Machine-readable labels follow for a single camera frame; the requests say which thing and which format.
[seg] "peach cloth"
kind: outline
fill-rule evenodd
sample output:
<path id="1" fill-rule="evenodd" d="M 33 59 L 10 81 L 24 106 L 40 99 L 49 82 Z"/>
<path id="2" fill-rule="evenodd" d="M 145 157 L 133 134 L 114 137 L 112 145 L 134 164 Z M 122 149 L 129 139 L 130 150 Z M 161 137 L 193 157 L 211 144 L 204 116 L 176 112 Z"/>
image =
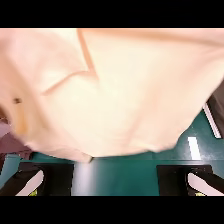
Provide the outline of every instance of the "peach cloth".
<path id="1" fill-rule="evenodd" d="M 223 74 L 222 28 L 0 29 L 0 107 L 59 158 L 172 148 Z"/>

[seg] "white strip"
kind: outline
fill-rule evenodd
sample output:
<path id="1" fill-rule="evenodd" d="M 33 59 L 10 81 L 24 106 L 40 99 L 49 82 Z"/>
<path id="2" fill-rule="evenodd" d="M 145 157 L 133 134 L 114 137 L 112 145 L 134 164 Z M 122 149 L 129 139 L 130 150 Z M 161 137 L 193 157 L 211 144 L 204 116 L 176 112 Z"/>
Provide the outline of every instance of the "white strip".
<path id="1" fill-rule="evenodd" d="M 200 151 L 196 137 L 188 137 L 192 160 L 201 160 Z"/>
<path id="2" fill-rule="evenodd" d="M 28 196 L 35 189 L 37 189 L 44 179 L 44 173 L 40 170 L 34 177 L 32 177 L 26 186 L 16 196 Z"/>
<path id="3" fill-rule="evenodd" d="M 209 121 L 209 124 L 210 124 L 210 126 L 212 128 L 212 131 L 213 131 L 215 137 L 216 138 L 222 138 L 222 136 L 219 133 L 219 129 L 218 129 L 218 127 L 215 124 L 215 121 L 214 121 L 214 119 L 212 117 L 211 111 L 210 111 L 207 103 L 203 106 L 203 109 L 204 109 L 205 115 L 206 115 L 206 117 L 207 117 L 207 119 Z"/>
<path id="4" fill-rule="evenodd" d="M 189 185 L 197 191 L 207 195 L 207 196 L 224 196 L 223 193 L 216 190 L 202 180 L 200 177 L 194 175 L 193 173 L 188 174 L 188 183 Z"/>

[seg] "cream fabric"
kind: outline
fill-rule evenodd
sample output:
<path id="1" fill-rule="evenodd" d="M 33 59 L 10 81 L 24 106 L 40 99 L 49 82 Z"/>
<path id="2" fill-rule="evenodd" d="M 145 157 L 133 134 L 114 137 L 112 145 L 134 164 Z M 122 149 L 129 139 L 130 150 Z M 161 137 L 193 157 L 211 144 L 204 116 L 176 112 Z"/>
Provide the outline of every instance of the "cream fabric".
<path id="1" fill-rule="evenodd" d="M 172 148 L 223 72 L 223 29 L 0 30 L 0 105 L 59 158 Z"/>

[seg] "teal table surface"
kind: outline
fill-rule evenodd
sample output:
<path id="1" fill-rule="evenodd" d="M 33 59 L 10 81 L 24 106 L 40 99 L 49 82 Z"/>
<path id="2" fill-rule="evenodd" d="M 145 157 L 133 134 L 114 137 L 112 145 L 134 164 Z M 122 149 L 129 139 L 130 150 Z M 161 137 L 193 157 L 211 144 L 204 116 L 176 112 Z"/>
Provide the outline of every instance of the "teal table surface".
<path id="1" fill-rule="evenodd" d="M 197 141 L 200 160 L 192 159 L 189 137 Z M 0 175 L 0 187 L 16 172 L 20 161 L 15 155 L 8 156 Z M 35 154 L 33 161 L 73 163 L 40 153 Z M 156 172 L 156 166 L 159 164 L 210 164 L 213 172 L 224 178 L 224 140 L 214 137 L 202 111 L 182 134 L 174 149 L 161 153 L 95 158 L 89 164 L 75 163 L 72 195 L 159 195 Z"/>

